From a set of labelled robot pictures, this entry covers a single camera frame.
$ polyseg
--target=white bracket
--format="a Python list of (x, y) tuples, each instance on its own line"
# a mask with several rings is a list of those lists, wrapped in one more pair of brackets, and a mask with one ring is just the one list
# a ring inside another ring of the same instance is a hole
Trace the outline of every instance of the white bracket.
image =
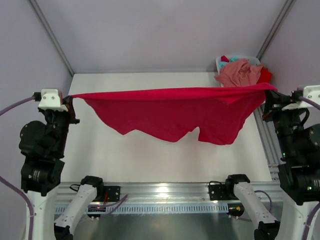
[(271, 224), (277, 220), (260, 201), (251, 183), (239, 182), (234, 185), (233, 192), (249, 214), (255, 229), (258, 229), (259, 222)]
[(63, 212), (63, 214), (55, 220), (58, 227), (70, 227), (70, 233), (73, 235), (76, 227), (86, 211), (88, 205), (97, 197), (97, 188), (92, 185), (80, 185), (76, 196)]
[[(28, 191), (27, 196), (34, 208), (32, 240), (56, 240), (54, 232), (55, 203), (58, 186), (49, 191), (46, 196), (40, 192)], [(27, 208), (25, 240), (28, 239), (30, 213)]]
[[(320, 104), (320, 85), (313, 85), (313, 86), (305, 86), (305, 87), (298, 87), (297, 90), (302, 90), (302, 96), (310, 99), (311, 101)], [(297, 103), (291, 103), (282, 110), (290, 110), (290, 109), (304, 109), (304, 108), (311, 108), (312, 106), (309, 103), (304, 101), (299, 101)]]
[(42, 110), (68, 111), (66, 105), (63, 105), (62, 92), (57, 89), (42, 89), (38, 107)]

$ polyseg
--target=laundry basket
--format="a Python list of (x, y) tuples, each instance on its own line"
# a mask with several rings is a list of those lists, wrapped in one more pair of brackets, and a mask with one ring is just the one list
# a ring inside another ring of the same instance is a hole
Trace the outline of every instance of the laundry basket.
[[(258, 58), (254, 57), (254, 56), (237, 56), (237, 55), (225, 55), (228, 59), (230, 59), (231, 57), (236, 57), (238, 59), (248, 59), (249, 64), (250, 65), (259, 65), (260, 61)], [(219, 69), (219, 64), (221, 62), (221, 56), (218, 56), (215, 59), (215, 63), (216, 63), (216, 69), (218, 71), (218, 74), (220, 74), (220, 69)]]

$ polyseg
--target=cable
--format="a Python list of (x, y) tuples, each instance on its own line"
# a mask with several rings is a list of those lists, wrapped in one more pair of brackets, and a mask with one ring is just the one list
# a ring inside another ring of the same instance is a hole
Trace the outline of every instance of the cable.
[(70, 185), (69, 188), (70, 188), (72, 191), (78, 192), (78, 191), (79, 191), (79, 188), (80, 188), (80, 184), (72, 184), (72, 185)]
[(307, 104), (310, 104), (311, 106), (315, 107), (316, 109), (320, 110), (320, 105), (319, 105), (318, 103), (316, 103), (316, 102), (314, 102), (314, 101), (311, 101), (310, 99), (305, 98), (305, 97), (303, 97), (303, 96), (300, 96), (299, 99), (300, 99), (301, 101), (306, 102)]
[[(271, 197), (270, 197), (270, 195), (267, 193), (267, 192), (265, 192), (265, 191), (262, 191), (262, 190), (256, 190), (256, 191), (254, 191), (255, 193), (263, 193), (264, 195), (266, 195), (267, 196), (267, 198), (269, 199), (269, 202), (270, 202), (270, 208), (269, 208), (269, 212), (271, 212), (272, 211), (272, 199), (271, 199)], [(245, 222), (252, 222), (250, 219), (247, 219), (247, 218), (243, 218), (243, 217), (236, 217), (236, 216), (232, 216), (232, 215), (230, 215), (232, 218), (234, 218), (234, 219), (237, 219), (237, 220), (241, 220), (241, 221), (245, 221)]]
[[(107, 207), (111, 207), (111, 206), (114, 206), (114, 205), (118, 204), (118, 205), (117, 205), (114, 209), (112, 209), (110, 212), (108, 212), (108, 213), (106, 213), (106, 214), (104, 214), (104, 215), (102, 215), (102, 216), (99, 217), (99, 219), (104, 219), (104, 218), (110, 216), (111, 214), (113, 214), (113, 213), (124, 203), (124, 201), (127, 199), (127, 197), (128, 197), (128, 194), (125, 195), (123, 198), (121, 198), (119, 201), (117, 201), (117, 202), (115, 202), (115, 203), (112, 203), (112, 204), (109, 204), (109, 205), (90, 205), (90, 207), (106, 207), (106, 208), (107, 208)], [(91, 220), (91, 218), (86, 217), (86, 218), (85, 218), (83, 221), (81, 221), (79, 224), (84, 223), (84, 222), (86, 222), (86, 221), (88, 221), (88, 220)]]
[[(6, 108), (2, 109), (0, 111), (0, 116), (2, 116), (3, 114), (5, 114), (6, 112), (8, 112), (9, 110), (21, 105), (21, 104), (24, 104), (26, 102), (29, 102), (31, 100), (34, 100), (35, 97), (34, 96), (31, 96), (31, 97), (28, 97), (26, 99), (23, 99), (21, 101), (18, 101), (10, 106), (7, 106)], [(33, 229), (34, 229), (34, 215), (35, 215), (35, 210), (34, 210), (34, 207), (30, 201), (30, 199), (27, 197), (27, 195), (21, 191), (20, 189), (18, 189), (17, 187), (13, 186), (10, 182), (8, 182), (7, 180), (5, 180), (2, 176), (0, 176), (0, 182), (2, 184), (4, 184), (5, 186), (7, 186), (8, 188), (10, 188), (11, 190), (13, 190), (14, 192), (16, 192), (17, 194), (19, 194), (23, 200), (26, 202), (27, 206), (28, 206), (28, 209), (29, 209), (29, 214), (30, 214), (30, 223), (29, 223), (29, 233), (28, 233), (28, 240), (32, 240), (32, 236), (33, 236)]]
[(308, 234), (310, 230), (310, 225), (312, 223), (313, 218), (315, 217), (317, 211), (320, 209), (320, 202), (312, 209), (310, 212), (308, 218), (306, 219), (303, 234), (302, 234), (302, 239), (301, 240), (307, 240), (308, 239)]
[(107, 214), (104, 214), (103, 216), (100, 217), (100, 219), (104, 219), (108, 216), (110, 216), (111, 214), (113, 214), (123, 203), (124, 201), (127, 199), (128, 195), (125, 195), (120, 201), (119, 201), (119, 204), (114, 208), (112, 209), (110, 212), (108, 212)]
[(7, 106), (6, 108), (4, 108), (4, 109), (2, 109), (2, 110), (0, 111), (0, 116), (3, 115), (3, 114), (5, 114), (6, 112), (8, 112), (8, 111), (11, 110), (11, 109), (14, 109), (14, 108), (17, 107), (17, 106), (19, 106), (19, 105), (21, 105), (21, 104), (24, 104), (24, 103), (26, 103), (26, 102), (29, 102), (29, 101), (31, 101), (31, 100), (34, 100), (34, 99), (35, 99), (35, 97), (34, 97), (34, 96), (31, 96), (31, 97), (28, 97), (28, 98), (23, 99), (23, 100), (21, 100), (21, 101), (18, 101), (18, 102), (14, 103), (14, 104), (12, 104), (12, 105), (10, 105), (10, 106)]
[(220, 185), (222, 185), (222, 182), (220, 182), (220, 181), (210, 181), (210, 182), (209, 182), (209, 185), (211, 185), (211, 183), (215, 183), (215, 184), (220, 184)]

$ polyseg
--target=fabric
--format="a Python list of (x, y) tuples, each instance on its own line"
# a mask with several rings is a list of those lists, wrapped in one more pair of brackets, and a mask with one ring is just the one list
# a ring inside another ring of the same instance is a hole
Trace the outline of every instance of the fabric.
[(232, 56), (232, 57), (229, 59), (230, 63), (236, 62), (236, 61), (238, 61), (238, 60), (239, 60), (239, 58), (238, 58), (237, 56)]
[(245, 58), (228, 63), (214, 78), (223, 84), (224, 87), (245, 87), (255, 85), (261, 75), (263, 64), (250, 66)]
[(262, 83), (248, 87), (191, 87), (72, 95), (84, 99), (109, 127), (125, 135), (140, 130), (177, 142), (199, 127), (198, 140), (232, 144), (246, 118), (263, 103)]
[(222, 69), (225, 65), (227, 65), (229, 62), (221, 61), (219, 62), (219, 69)]
[(229, 59), (225, 56), (225, 55), (223, 55), (222, 57), (221, 57), (221, 62), (229, 62)]
[(271, 79), (272, 79), (272, 73), (269, 72), (268, 68), (263, 67), (260, 71), (260, 77), (257, 84), (270, 83)]
[(221, 57), (221, 62), (219, 63), (219, 69), (222, 69), (228, 63), (233, 63), (233, 62), (238, 61), (238, 60), (239, 60), (239, 58), (237, 58), (236, 56), (232, 56), (230, 59), (228, 59), (226, 56), (222, 56)]

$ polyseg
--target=gray wall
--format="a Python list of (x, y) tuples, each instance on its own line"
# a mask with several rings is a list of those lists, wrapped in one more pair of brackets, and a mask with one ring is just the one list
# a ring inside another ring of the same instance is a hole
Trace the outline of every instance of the gray wall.
[(201, 72), (255, 56), (284, 0), (38, 0), (76, 73)]
[[(67, 93), (71, 76), (62, 64), (27, 0), (0, 1), (0, 109), (30, 97), (41, 88)], [(35, 102), (0, 117), (0, 175), (20, 187), (19, 133), (24, 124), (41, 120)], [(1, 239), (20, 240), (25, 224), (25, 204), (0, 184)]]
[[(319, 9), (319, 0), (296, 1), (262, 59), (281, 93), (299, 85), (320, 85)], [(320, 112), (313, 108), (306, 126), (316, 123)]]

